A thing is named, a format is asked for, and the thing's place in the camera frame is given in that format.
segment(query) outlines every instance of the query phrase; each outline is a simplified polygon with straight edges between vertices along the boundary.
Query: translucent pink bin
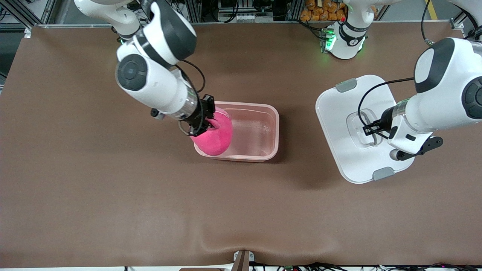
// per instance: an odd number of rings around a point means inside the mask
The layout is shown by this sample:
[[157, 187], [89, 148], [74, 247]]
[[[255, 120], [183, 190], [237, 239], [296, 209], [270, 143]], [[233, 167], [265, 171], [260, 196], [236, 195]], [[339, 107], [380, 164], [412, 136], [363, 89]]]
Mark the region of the translucent pink bin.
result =
[[196, 144], [196, 151], [205, 157], [240, 162], [264, 162], [278, 152], [280, 137], [280, 115], [270, 105], [215, 102], [233, 120], [233, 139], [229, 148], [221, 155], [210, 156]]

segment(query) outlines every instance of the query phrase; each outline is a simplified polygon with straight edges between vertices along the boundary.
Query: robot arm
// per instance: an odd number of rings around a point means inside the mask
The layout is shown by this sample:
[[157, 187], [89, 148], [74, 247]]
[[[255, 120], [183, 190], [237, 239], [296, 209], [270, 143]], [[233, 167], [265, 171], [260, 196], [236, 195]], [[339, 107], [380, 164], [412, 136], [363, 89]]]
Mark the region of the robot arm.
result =
[[214, 98], [198, 93], [182, 71], [169, 69], [194, 53], [196, 32], [165, 0], [151, 4], [153, 18], [117, 50], [118, 85], [130, 96], [152, 108], [158, 119], [170, 116], [185, 121], [191, 135], [207, 131], [214, 116]]
[[418, 58], [414, 74], [417, 94], [371, 124], [389, 133], [387, 142], [395, 148], [390, 156], [396, 160], [440, 144], [441, 138], [426, 143], [437, 130], [482, 120], [482, 44], [456, 38], [436, 42]]
[[[334, 32], [335, 41], [326, 50], [341, 59], [354, 57], [362, 48], [365, 34], [374, 19], [370, 8], [374, 5], [390, 5], [401, 0], [343, 0], [348, 7], [347, 19], [344, 23], [329, 26]], [[469, 12], [478, 26], [482, 24], [482, 0], [448, 0], [454, 5]]]
[[74, 0], [83, 14], [110, 23], [124, 40], [130, 39], [141, 24], [134, 12], [123, 6], [132, 0]]

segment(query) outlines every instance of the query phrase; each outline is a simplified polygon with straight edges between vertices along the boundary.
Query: pink plush toy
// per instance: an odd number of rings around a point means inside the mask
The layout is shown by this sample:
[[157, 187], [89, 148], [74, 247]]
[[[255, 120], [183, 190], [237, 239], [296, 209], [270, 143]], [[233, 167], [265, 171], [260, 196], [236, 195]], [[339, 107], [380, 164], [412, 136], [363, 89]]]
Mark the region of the pink plush toy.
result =
[[233, 123], [231, 116], [221, 108], [216, 107], [214, 118], [208, 119], [213, 127], [201, 135], [191, 136], [192, 141], [205, 154], [216, 156], [225, 152], [231, 144], [233, 138]]

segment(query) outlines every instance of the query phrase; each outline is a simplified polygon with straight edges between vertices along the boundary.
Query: brown leather mat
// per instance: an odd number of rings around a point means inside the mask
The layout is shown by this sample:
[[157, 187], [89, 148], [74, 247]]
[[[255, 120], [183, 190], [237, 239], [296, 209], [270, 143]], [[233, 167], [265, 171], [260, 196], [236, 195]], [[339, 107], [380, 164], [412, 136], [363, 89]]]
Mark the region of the brown leather mat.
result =
[[[459, 35], [425, 28], [434, 40]], [[1, 267], [221, 264], [238, 249], [270, 264], [481, 263], [482, 125], [437, 132], [444, 146], [408, 170], [354, 185], [315, 113], [341, 81], [412, 76], [426, 49], [419, 23], [374, 24], [347, 61], [295, 24], [196, 31], [189, 60], [205, 93], [273, 105], [278, 155], [201, 157], [175, 121], [153, 119], [117, 86], [110, 29], [36, 28], [0, 96]], [[397, 100], [415, 93], [412, 82], [390, 87]]]

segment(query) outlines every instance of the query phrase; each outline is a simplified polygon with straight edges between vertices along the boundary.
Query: black cable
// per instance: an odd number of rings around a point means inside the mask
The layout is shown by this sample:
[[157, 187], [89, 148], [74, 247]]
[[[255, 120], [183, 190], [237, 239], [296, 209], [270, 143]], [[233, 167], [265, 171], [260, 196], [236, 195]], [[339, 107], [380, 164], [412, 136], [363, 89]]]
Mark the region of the black cable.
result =
[[286, 20], [287, 22], [298, 22], [299, 24], [301, 24], [302, 26], [306, 27], [306, 28], [311, 28], [313, 30], [316, 30], [316, 31], [321, 31], [321, 28], [317, 28], [317, 27], [312, 27], [308, 24], [305, 24], [302, 20], [299, 20], [299, 19], [289, 19], [289, 20]]
[[0, 13], [0, 21], [3, 20], [6, 16], [9, 16], [10, 14], [7, 12], [6, 9], [2, 9], [1, 13]]
[[257, 11], [263, 12], [263, 13], [264, 13], [264, 12], [271, 12], [271, 11], [273, 11], [273, 6], [272, 6], [272, 4], [271, 4], [271, 6], [270, 6], [269, 8], [264, 9], [264, 8], [262, 8], [261, 6], [256, 5], [255, 3], [257, 3], [257, 2], [259, 2], [259, 0], [253, 0], [253, 4], [252, 4], [253, 8], [256, 9]]
[[380, 87], [380, 86], [383, 86], [383, 85], [388, 85], [388, 84], [391, 84], [391, 83], [399, 83], [399, 82], [405, 82], [405, 81], [410, 81], [410, 80], [413, 80], [414, 78], [413, 77], [410, 77], [410, 78], [404, 78], [404, 79], [397, 79], [397, 80], [392, 80], [392, 81], [387, 81], [387, 82], [383, 82], [383, 83], [380, 83], [374, 87], [372, 87], [371, 89], [369, 89], [364, 95], [363, 97], [361, 97], [361, 100], [360, 100], [360, 103], [358, 104], [358, 118], [360, 119], [361, 123], [363, 124], [363, 130], [365, 130], [365, 127], [367, 127], [370, 131], [372, 131], [373, 133], [385, 138], [385, 139], [388, 139], [388, 137], [378, 131], [375, 131], [374, 129], [372, 129], [371, 127], [368, 127], [368, 124], [365, 123], [365, 121], [362, 119], [362, 115], [360, 113], [360, 110], [362, 108], [362, 103], [363, 103], [363, 100], [365, 99], [365, 97], [372, 91], [374, 90], [375, 88], [377, 87]]
[[425, 5], [425, 9], [423, 10], [423, 14], [422, 14], [422, 20], [420, 21], [420, 30], [422, 31], [422, 38], [425, 42], [427, 42], [427, 38], [425, 37], [425, 32], [423, 31], [423, 21], [425, 19], [425, 14], [427, 13], [427, 10], [428, 10], [428, 4], [430, 4], [430, 0], [428, 0], [427, 4]]
[[468, 35], [466, 37], [464, 37], [464, 40], [468, 39], [468, 38], [471, 38], [471, 37], [474, 37], [474, 38], [478, 38], [478, 37], [475, 37], [475, 30], [477, 28], [479, 28], [479, 26], [477, 25], [477, 22], [475, 21], [474, 17], [472, 16], [472, 14], [468, 13], [466, 10], [464, 10], [463, 8], [455, 5], [457, 8], [460, 9], [460, 11], [465, 14], [465, 16], [467, 16], [467, 18], [469, 19], [469, 21], [472, 23], [473, 27], [474, 27], [474, 30], [471, 30], [469, 31]]
[[283, 16], [286, 16], [286, 15], [287, 15], [287, 13], [283, 13], [283, 14], [281, 14], [281, 15], [276, 15], [276, 16], [273, 16], [273, 18], [276, 18], [276, 17], [283, 17]]
[[325, 37], [321, 37], [319, 36], [315, 31], [321, 31], [322, 28], [317, 28], [317, 27], [312, 27], [309, 25], [308, 21], [306, 21], [306, 23], [304, 23], [303, 21], [301, 20], [298, 20], [298, 19], [289, 19], [287, 20], [288, 22], [290, 21], [293, 21], [293, 22], [298, 22], [299, 24], [301, 24], [302, 26], [308, 28], [310, 30], [310, 32], [315, 36], [317, 37], [318, 39], [320, 40], [327, 40], [327, 38]]
[[179, 10], [179, 13], [184, 17], [184, 14], [182, 14], [182, 10], [179, 8], [179, 0], [174, 0], [174, 4], [177, 7], [177, 10]]
[[320, 37], [318, 36], [318, 34], [313, 30], [313, 27], [311, 27], [308, 23], [308, 21], [306, 21], [306, 25], [308, 25], [308, 29], [310, 30], [310, 32], [315, 36], [317, 37], [318, 39], [320, 40], [327, 40], [327, 38], [323, 38], [323, 37]]
[[198, 66], [196, 66], [194, 63], [189, 62], [185, 59], [183, 59], [183, 62], [186, 62], [189, 65], [193, 66], [201, 74], [201, 76], [202, 76], [202, 87], [198, 90], [198, 93], [203, 91], [204, 87], [206, 86], [206, 77], [204, 76], [204, 73], [202, 72], [202, 70]]
[[[213, 3], [216, 2], [217, 0], [211, 0], [210, 4], [209, 4], [209, 10], [211, 11], [211, 17], [213, 18], [213, 20], [215, 20], [216, 22], [220, 23], [221, 21], [218, 20], [215, 16], [214, 16], [214, 11], [216, 10], [216, 8], [213, 9]], [[239, 10], [239, 3], [238, 3], [238, 0], [233, 0], [234, 2], [234, 5], [233, 5], [233, 13], [231, 14], [231, 17], [227, 20], [227, 21], [224, 21], [223, 23], [227, 24], [229, 22], [231, 22], [232, 20], [234, 20], [234, 18], [236, 18], [236, 15], [238, 14], [238, 10]]]
[[174, 66], [181, 71], [182, 76], [183, 76], [183, 77], [189, 82], [189, 84], [191, 85], [191, 88], [192, 88], [192, 90], [194, 90], [194, 93], [196, 94], [196, 98], [198, 99], [199, 106], [200, 106], [200, 108], [201, 108], [201, 119], [200, 119], [200, 121], [199, 121], [199, 126], [198, 126], [198, 128], [196, 129], [195, 132], [188, 134], [188, 136], [196, 135], [196, 134], [199, 133], [199, 131], [201, 130], [202, 123], [204, 122], [204, 109], [202, 108], [202, 102], [201, 102], [201, 99], [199, 98], [199, 93], [198, 93], [198, 91], [196, 90], [196, 87], [194, 86], [191, 78], [189, 78], [189, 76], [187, 76], [186, 72], [184, 72], [184, 70], [183, 70], [179, 65], [174, 65]]

